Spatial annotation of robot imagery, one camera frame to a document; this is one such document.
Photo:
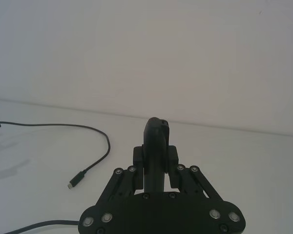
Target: black bolt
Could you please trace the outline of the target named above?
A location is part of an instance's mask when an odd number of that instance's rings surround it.
[[[229,228],[226,224],[220,224],[219,229],[222,233],[227,233],[229,231]]]
[[[150,195],[149,194],[143,194],[143,199],[149,199]]]
[[[170,193],[168,196],[169,196],[169,198],[171,198],[171,199],[176,198],[176,194],[175,194],[175,193]]]
[[[104,234],[104,229],[103,228],[98,228],[97,229],[97,234]]]

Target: white table surface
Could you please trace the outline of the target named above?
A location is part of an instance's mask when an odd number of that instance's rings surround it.
[[[69,180],[105,153],[102,135],[72,127],[3,125],[0,234],[45,220],[79,220],[96,203],[113,170],[132,164],[133,147],[143,143],[147,121],[5,101],[0,101],[0,120],[90,125],[105,131],[111,141],[110,155],[69,190]],[[169,125],[170,144],[177,146],[180,163],[198,165],[221,197],[241,209],[245,234],[293,234],[293,137]],[[75,226],[50,226],[27,233],[78,231]]]

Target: black cable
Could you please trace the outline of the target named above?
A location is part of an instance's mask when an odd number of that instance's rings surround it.
[[[102,132],[99,129],[93,128],[93,127],[89,127],[89,126],[85,126],[85,125],[79,125],[79,124],[66,124],[66,123],[43,123],[43,124],[24,124],[24,123],[14,123],[14,122],[6,122],[6,121],[0,121],[0,124],[11,124],[11,125],[18,125],[18,126],[30,126],[30,127],[35,127],[35,126],[70,126],[70,127],[79,127],[79,128],[86,128],[86,129],[90,129],[93,131],[96,131],[100,134],[102,134],[103,136],[105,136],[106,141],[107,141],[107,145],[108,145],[108,149],[107,152],[97,161],[95,161],[94,163],[92,163],[90,166],[88,166],[86,169],[84,169],[83,171],[79,172],[68,184],[68,187],[71,189],[72,187],[75,187],[83,178],[84,175],[86,174],[87,171],[89,171],[91,168],[93,168],[95,165],[97,165],[99,162],[101,162],[103,159],[106,158],[106,156],[109,154],[110,150],[111,150],[111,144],[109,142],[109,138],[107,136],[107,134],[105,132]]]
[[[8,233],[4,233],[4,234],[19,234],[19,233],[23,233],[35,228],[40,228],[40,227],[44,227],[44,226],[49,226],[49,225],[78,225],[78,221],[72,221],[72,220],[50,220],[50,221],[45,221],[45,222],[41,222],[41,223],[35,223],[32,225],[29,225],[27,227],[23,227]]]

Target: metal screw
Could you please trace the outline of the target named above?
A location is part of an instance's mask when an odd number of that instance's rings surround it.
[[[181,165],[181,164],[179,164],[179,165],[177,166],[177,169],[178,169],[179,171],[182,171],[184,168],[185,168],[185,167],[184,167],[183,165]]]
[[[119,175],[119,174],[122,173],[122,170],[121,169],[117,169],[117,170],[115,170],[115,173]]]
[[[196,166],[191,167],[191,171],[197,172],[199,169]]]
[[[103,228],[98,228],[97,229],[97,234],[104,234],[104,229]]]
[[[219,219],[220,218],[220,213],[219,213],[218,210],[210,210],[209,214],[214,219]]]
[[[150,198],[150,195],[149,194],[143,194],[143,199],[149,199]]]
[[[229,231],[229,228],[226,224],[220,224],[219,229],[222,233],[227,233]]]
[[[176,198],[176,194],[175,193],[170,193],[168,196],[171,199],[175,199]]]
[[[240,217],[239,217],[235,212],[231,212],[231,213],[229,213],[229,218],[230,218],[233,222],[238,222],[238,221],[240,221]]]
[[[84,227],[89,227],[91,224],[93,224],[93,217],[87,217],[83,221]]]
[[[129,167],[129,171],[134,172],[136,170],[135,167]]]
[[[110,213],[105,213],[104,215],[102,215],[102,222],[103,223],[108,223],[109,221],[111,221],[113,218],[112,214]]]

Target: white wall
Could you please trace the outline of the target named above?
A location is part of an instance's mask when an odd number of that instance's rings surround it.
[[[293,135],[293,0],[0,0],[0,98]]]

